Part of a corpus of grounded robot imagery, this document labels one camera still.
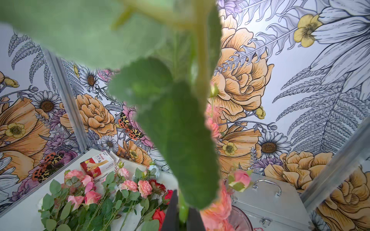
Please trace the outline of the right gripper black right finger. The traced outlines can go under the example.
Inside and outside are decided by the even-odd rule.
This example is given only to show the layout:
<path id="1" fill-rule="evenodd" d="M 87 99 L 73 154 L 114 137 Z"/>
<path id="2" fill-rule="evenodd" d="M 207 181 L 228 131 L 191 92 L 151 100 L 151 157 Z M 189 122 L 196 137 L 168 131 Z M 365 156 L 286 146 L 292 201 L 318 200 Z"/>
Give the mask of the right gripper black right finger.
<path id="1" fill-rule="evenodd" d="M 195 208 L 189 209 L 187 231 L 206 231 L 201 215 Z"/>

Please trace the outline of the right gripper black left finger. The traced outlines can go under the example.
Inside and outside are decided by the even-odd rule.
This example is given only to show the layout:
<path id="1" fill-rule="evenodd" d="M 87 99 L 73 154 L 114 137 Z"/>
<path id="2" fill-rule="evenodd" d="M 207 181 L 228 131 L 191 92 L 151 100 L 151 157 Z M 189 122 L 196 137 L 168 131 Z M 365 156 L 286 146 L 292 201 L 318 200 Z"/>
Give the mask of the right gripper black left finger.
<path id="1" fill-rule="evenodd" d="M 178 198 L 170 200 L 161 231 L 178 231 Z"/>

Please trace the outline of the pink purple glass vase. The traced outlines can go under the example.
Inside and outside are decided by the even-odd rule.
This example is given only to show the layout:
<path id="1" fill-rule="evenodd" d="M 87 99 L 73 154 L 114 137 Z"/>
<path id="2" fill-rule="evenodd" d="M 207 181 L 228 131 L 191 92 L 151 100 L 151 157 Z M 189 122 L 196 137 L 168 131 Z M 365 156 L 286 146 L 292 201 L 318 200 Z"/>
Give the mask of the pink purple glass vase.
<path id="1" fill-rule="evenodd" d="M 252 224 L 248 216 L 239 208 L 232 206 L 230 215 L 227 219 L 235 231 L 253 231 Z"/>

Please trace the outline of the silver first aid case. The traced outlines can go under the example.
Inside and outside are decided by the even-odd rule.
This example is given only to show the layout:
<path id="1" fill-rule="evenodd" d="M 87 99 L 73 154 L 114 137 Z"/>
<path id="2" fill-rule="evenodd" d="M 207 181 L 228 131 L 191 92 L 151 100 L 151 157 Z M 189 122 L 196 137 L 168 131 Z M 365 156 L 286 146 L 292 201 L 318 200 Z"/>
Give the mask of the silver first aid case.
<path id="1" fill-rule="evenodd" d="M 245 216 L 240 231 L 312 231 L 314 225 L 298 192 L 289 183 L 251 174 L 244 192 L 233 193 L 233 206 Z"/>

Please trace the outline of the red white small box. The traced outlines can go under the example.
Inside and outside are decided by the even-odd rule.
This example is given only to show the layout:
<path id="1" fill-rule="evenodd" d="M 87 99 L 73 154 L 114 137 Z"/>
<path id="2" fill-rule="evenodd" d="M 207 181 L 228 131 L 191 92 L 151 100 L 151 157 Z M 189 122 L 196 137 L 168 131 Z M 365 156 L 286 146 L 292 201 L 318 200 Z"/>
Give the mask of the red white small box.
<path id="1" fill-rule="evenodd" d="M 107 152 L 101 152 L 98 155 L 89 158 L 80 163 L 80 167 L 86 175 L 94 180 L 98 180 L 114 170 L 115 161 Z"/>

